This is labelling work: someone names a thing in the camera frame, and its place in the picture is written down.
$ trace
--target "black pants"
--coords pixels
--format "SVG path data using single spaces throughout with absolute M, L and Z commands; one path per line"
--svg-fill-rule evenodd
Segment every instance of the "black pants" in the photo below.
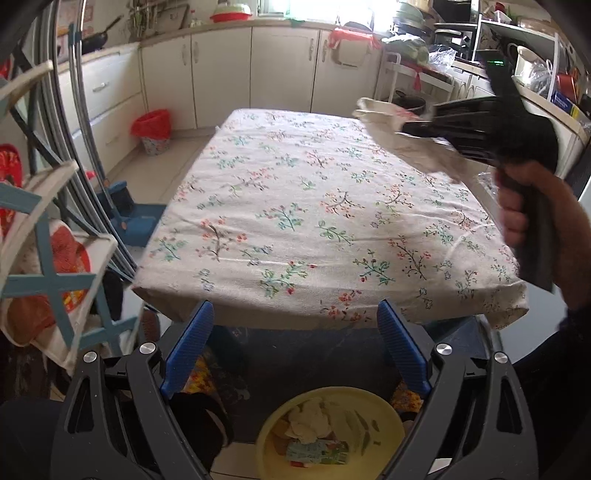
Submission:
M 62 405 L 43 398 L 20 397 L 0 406 L 1 479 L 50 478 L 53 435 Z M 177 393 L 172 397 L 170 407 L 195 455 L 210 471 L 224 440 L 232 441 L 232 427 L 225 413 L 214 399 L 199 393 Z M 219 418 L 225 434 L 208 411 Z

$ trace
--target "blue gripper pad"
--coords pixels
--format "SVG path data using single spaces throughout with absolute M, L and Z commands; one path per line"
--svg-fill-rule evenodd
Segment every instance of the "blue gripper pad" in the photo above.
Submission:
M 160 392 L 167 398 L 183 389 L 197 357 L 203 352 L 205 342 L 213 328 L 213 305 L 205 301 L 201 308 L 193 313 L 191 324 L 187 326 L 181 338 L 166 360 L 165 376 Z
M 429 395 L 427 360 L 386 300 L 378 305 L 378 330 L 407 387 L 422 397 Z

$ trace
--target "tile floor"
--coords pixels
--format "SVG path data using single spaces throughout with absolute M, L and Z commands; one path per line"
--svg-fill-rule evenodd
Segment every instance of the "tile floor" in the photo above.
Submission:
M 178 186 L 205 148 L 211 137 L 177 138 L 171 140 L 170 149 L 157 157 L 141 152 L 117 172 L 111 182 L 126 180 L 129 191 L 137 203 L 168 203 Z M 136 261 L 141 260 L 143 248 L 129 249 Z M 125 291 L 124 310 L 135 311 L 141 299 L 130 289 Z M 170 320 L 160 314 L 160 327 L 164 332 Z M 255 462 L 255 446 L 235 442 L 223 449 L 215 460 L 211 476 L 213 480 L 258 479 Z
M 170 149 L 156 157 L 141 151 L 109 179 L 126 180 L 137 203 L 167 204 L 210 139 L 175 138 L 170 141 Z

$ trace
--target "floral print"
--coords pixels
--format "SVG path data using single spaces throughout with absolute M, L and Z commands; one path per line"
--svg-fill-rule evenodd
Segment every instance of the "floral print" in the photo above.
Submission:
M 384 298 L 413 322 L 486 312 L 502 327 L 526 311 L 517 263 L 466 186 L 403 163 L 354 119 L 234 112 L 146 252 L 135 287 L 173 319 L 201 299 L 224 306 L 222 324 L 266 328 L 375 327 Z

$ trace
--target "person's right hand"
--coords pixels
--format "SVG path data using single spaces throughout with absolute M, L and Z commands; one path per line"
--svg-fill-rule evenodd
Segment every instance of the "person's right hand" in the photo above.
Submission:
M 591 225 L 573 192 L 536 161 L 505 165 L 504 172 L 522 185 L 534 186 L 550 200 L 558 233 L 554 283 L 570 310 L 591 304 Z M 523 197 L 500 180 L 498 175 L 503 236 L 509 247 L 517 247 L 524 241 L 528 226 L 528 218 L 521 212 Z

